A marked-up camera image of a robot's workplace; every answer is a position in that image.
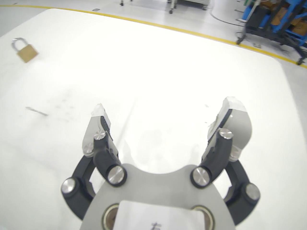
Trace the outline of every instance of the cardboard box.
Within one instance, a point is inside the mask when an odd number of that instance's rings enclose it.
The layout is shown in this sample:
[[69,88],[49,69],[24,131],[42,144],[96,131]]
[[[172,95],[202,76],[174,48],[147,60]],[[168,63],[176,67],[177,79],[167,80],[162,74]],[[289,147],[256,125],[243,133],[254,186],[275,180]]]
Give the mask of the cardboard box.
[[306,21],[299,21],[296,26],[292,29],[293,33],[299,34],[304,36],[307,34],[307,22]]
[[262,1],[262,2],[260,2],[260,5],[269,8],[270,11],[273,11],[277,4],[276,3],[274,4],[271,1]]
[[279,25],[281,19],[284,17],[286,12],[287,12],[286,8],[281,8],[280,11],[278,11],[277,15],[273,18],[271,24],[272,25]]
[[[282,18],[284,17],[284,15],[286,14],[287,9],[286,8],[281,8],[280,11],[277,13],[277,15],[273,18],[271,24],[272,25],[279,25]],[[301,17],[297,18],[297,19],[293,19],[291,21],[292,25],[297,25],[299,22],[301,21]]]

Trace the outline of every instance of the gray floor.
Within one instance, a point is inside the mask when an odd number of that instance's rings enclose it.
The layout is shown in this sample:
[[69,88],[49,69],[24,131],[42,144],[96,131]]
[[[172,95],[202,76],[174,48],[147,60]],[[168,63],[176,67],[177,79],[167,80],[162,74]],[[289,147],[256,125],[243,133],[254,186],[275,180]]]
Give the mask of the gray floor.
[[[214,19],[209,12],[212,10],[212,13],[216,17],[224,21],[240,24],[235,19],[240,18],[242,14],[234,11],[234,9],[244,8],[242,1],[239,0],[211,0],[208,11],[203,11],[201,6],[179,3],[174,13],[170,15],[168,14],[170,5],[166,0],[134,0],[133,2],[125,0],[124,7],[119,6],[119,0],[0,0],[0,5],[13,4],[61,7],[85,11],[92,11],[98,8],[101,13],[178,27],[231,41],[236,40],[236,36],[242,28],[220,22]],[[0,36],[44,10],[45,9],[24,7],[0,7]],[[249,46],[252,46],[254,43],[261,44],[262,50],[292,60],[298,59],[297,53],[292,48],[285,46],[281,48],[276,43],[263,38],[249,36],[247,40],[243,42],[243,44]],[[204,57],[206,55],[202,50],[194,51],[199,52],[199,54]],[[285,75],[293,92],[297,111],[300,115],[306,137],[307,97],[305,96],[305,88],[307,87],[307,69],[298,67],[284,60],[279,60],[279,62],[285,71]]]

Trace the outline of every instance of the yellow floor line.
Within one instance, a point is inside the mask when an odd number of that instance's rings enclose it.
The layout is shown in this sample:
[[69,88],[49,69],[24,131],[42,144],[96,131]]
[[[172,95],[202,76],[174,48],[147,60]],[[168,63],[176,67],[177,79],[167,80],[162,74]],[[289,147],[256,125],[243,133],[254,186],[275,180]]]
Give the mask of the yellow floor line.
[[[223,38],[218,38],[218,37],[214,37],[214,36],[210,36],[210,35],[206,35],[206,34],[202,34],[202,33],[198,33],[198,32],[193,32],[193,31],[180,29],[180,28],[176,28],[176,27],[172,27],[172,26],[167,26],[167,25],[163,25],[163,24],[156,24],[156,23],[147,22],[147,21],[138,20],[138,19],[133,19],[133,18],[129,18],[129,17],[121,17],[121,16],[104,14],[104,13],[99,13],[99,12],[94,12],[94,11],[81,11],[81,10],[68,9],[68,8],[56,8],[56,7],[35,6],[35,5],[0,5],[0,7],[24,7],[24,8],[47,9],[47,10],[48,9],[60,9],[60,10],[66,10],[66,11],[77,11],[77,12],[83,12],[83,13],[88,13],[88,14],[101,15],[101,16],[105,16],[105,17],[118,18],[118,19],[127,20],[127,21],[131,21],[131,22],[137,22],[137,23],[140,23],[140,24],[152,25],[152,26],[156,26],[156,27],[160,27],[160,28],[164,28],[164,29],[169,29],[169,30],[173,30],[173,31],[177,31],[177,32],[187,33],[187,34],[191,34],[191,35],[195,35],[195,36],[199,36],[199,37],[203,37],[203,38],[207,38],[207,39],[216,40],[216,41],[223,42],[223,43],[230,44],[230,45],[236,45],[236,43],[234,41],[223,39]],[[296,64],[295,61],[293,61],[289,58],[286,58],[284,56],[280,56],[280,55],[277,55],[277,54],[274,54],[274,53],[271,53],[271,52],[268,52],[268,51],[265,51],[265,50],[261,50],[261,49],[256,48],[256,47],[243,45],[243,44],[240,44],[239,46],[243,47],[245,49],[249,49],[249,50],[252,50],[252,51],[255,51],[255,52],[258,52],[258,53],[269,55],[271,57],[278,58],[278,59],[285,60],[287,62]],[[302,64],[301,67],[307,68],[307,65]]]

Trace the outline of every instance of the white table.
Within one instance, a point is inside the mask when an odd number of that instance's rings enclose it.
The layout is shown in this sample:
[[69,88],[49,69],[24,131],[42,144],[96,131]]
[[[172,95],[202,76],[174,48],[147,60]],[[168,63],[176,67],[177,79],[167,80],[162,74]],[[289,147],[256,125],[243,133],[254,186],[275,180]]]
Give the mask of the white table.
[[[24,64],[11,48],[15,37],[27,39],[39,56]],[[0,224],[6,229],[79,228],[60,185],[82,156],[97,103],[107,110],[122,162],[164,173],[200,163],[208,126],[226,96],[237,97],[249,112],[253,134],[240,160],[261,191],[256,209],[237,229],[307,225],[306,144],[289,85],[273,58],[56,9],[2,36],[0,48]],[[194,51],[203,49],[206,56]],[[99,188],[102,178],[92,179]],[[225,175],[215,184],[226,194]]]

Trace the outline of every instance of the scuff mark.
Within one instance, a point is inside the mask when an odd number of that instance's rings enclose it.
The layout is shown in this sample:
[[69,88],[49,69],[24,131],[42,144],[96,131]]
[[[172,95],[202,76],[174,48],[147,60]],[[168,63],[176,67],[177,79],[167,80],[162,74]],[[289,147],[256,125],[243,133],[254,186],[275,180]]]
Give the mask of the scuff mark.
[[48,116],[48,114],[43,113],[43,112],[40,112],[40,111],[37,111],[37,110],[35,110],[35,109],[31,108],[31,107],[26,107],[26,109],[27,109],[27,110],[30,110],[30,111],[37,112],[38,114],[41,114],[41,115],[43,115],[43,116]]

